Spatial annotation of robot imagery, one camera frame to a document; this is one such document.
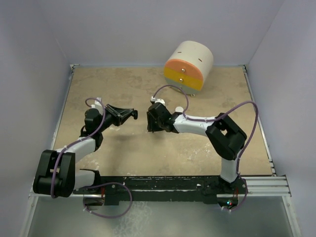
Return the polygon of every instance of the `gray wall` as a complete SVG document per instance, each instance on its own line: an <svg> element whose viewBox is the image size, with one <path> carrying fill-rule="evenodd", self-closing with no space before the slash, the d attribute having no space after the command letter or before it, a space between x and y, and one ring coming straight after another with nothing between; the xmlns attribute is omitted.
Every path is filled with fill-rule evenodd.
<svg viewBox="0 0 316 237"><path fill-rule="evenodd" d="M0 0L0 232L18 235L70 67L33 0Z"/></svg>
<svg viewBox="0 0 316 237"><path fill-rule="evenodd" d="M285 0L249 64L278 175L286 174L306 237L315 236L316 1Z"/></svg>
<svg viewBox="0 0 316 237"><path fill-rule="evenodd" d="M162 65L185 40L249 63L284 0L39 0L71 63Z"/></svg>

